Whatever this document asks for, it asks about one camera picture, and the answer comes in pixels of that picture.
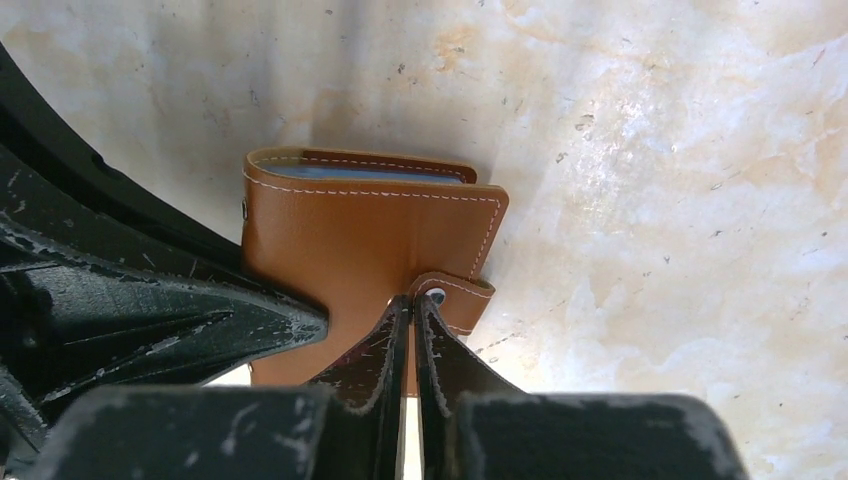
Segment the white stitching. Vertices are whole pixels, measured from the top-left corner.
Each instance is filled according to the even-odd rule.
[[[442,280],[440,278],[431,278],[431,279],[425,280],[421,285],[418,286],[418,289],[415,290],[415,296],[417,297],[421,293],[421,290],[424,290],[424,285],[427,285],[428,283],[433,283],[433,282],[438,282],[438,283],[442,283],[444,285],[450,285],[452,287],[456,287],[460,290],[464,290],[464,291],[470,293],[471,295],[476,295],[480,298],[492,298],[491,295],[483,295],[483,294],[480,294],[480,293],[477,293],[477,292],[473,292],[473,291],[471,291],[471,290],[469,290],[469,289],[467,289],[463,286],[457,285],[455,283],[447,282],[447,281]]]
[[[289,192],[289,193],[314,193],[314,194],[318,194],[318,195],[336,195],[336,194],[339,194],[339,195],[374,195],[374,196],[378,196],[378,197],[379,196],[383,196],[383,197],[416,197],[416,198],[434,198],[434,199],[440,199],[440,200],[471,200],[471,201],[474,201],[474,202],[478,202],[478,201],[480,201],[480,202],[495,202],[495,211],[494,211],[494,213],[492,213],[491,220],[489,220],[489,228],[486,230],[486,236],[483,238],[483,243],[482,243],[482,245],[480,245],[480,250],[477,252],[477,258],[474,259],[474,265],[471,266],[471,273],[468,274],[469,277],[473,277],[474,272],[477,270],[477,264],[480,263],[480,257],[482,257],[482,255],[483,255],[483,250],[486,249],[486,245],[489,243],[489,236],[491,236],[491,234],[492,234],[492,227],[495,224],[495,218],[497,218],[498,212],[500,212],[500,209],[501,209],[500,200],[495,199],[495,198],[448,197],[448,196],[445,196],[445,195],[426,195],[426,194],[420,194],[420,193],[362,192],[362,191],[359,191],[359,192],[351,192],[351,191],[343,192],[343,191],[336,191],[336,190],[300,190],[300,189],[296,189],[296,188],[278,187],[276,185],[270,185],[270,184],[261,182],[261,181],[255,179],[255,178],[251,177],[247,173],[246,170],[242,170],[241,174],[244,176],[244,178],[250,180],[251,182],[253,182],[257,185],[261,185],[263,187],[268,187],[268,188],[273,189],[273,190],[279,190],[281,192]]]
[[[442,173],[451,173],[453,175],[459,175],[459,178],[462,180],[462,183],[465,183],[467,180],[465,179],[465,175],[462,172],[457,170],[443,169],[443,168],[427,168],[427,167],[417,167],[412,165],[400,165],[397,163],[389,163],[389,162],[359,162],[356,160],[345,160],[345,159],[335,159],[335,158],[317,158],[317,157],[268,157],[259,160],[259,162],[264,162],[268,160],[313,160],[316,162],[324,162],[324,163],[356,163],[359,165],[377,165],[380,167],[398,167],[398,168],[408,168],[411,170],[428,170],[431,172],[442,172]]]

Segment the floor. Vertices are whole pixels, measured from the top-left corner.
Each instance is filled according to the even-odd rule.
[[[695,395],[753,477],[848,479],[842,0],[7,0],[0,38],[233,240],[254,148],[474,164],[511,196],[468,338],[493,368]]]

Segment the brown leather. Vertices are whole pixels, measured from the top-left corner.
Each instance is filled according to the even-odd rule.
[[[297,164],[449,175],[462,183],[304,179],[264,169]],[[494,293],[480,281],[480,269],[509,199],[500,187],[475,185],[469,166],[269,148],[247,155],[244,177],[246,268],[330,313],[325,341],[254,361],[253,384],[308,381],[367,335],[399,293],[443,289],[443,317],[465,335]],[[414,375],[414,364],[410,368]],[[417,391],[415,381],[407,385]]]

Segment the metal rivet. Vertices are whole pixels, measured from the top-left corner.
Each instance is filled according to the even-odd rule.
[[[448,298],[448,294],[438,287],[427,290],[426,292],[424,292],[424,295],[430,297],[436,305],[441,305],[445,303],[445,300],[447,300]]]

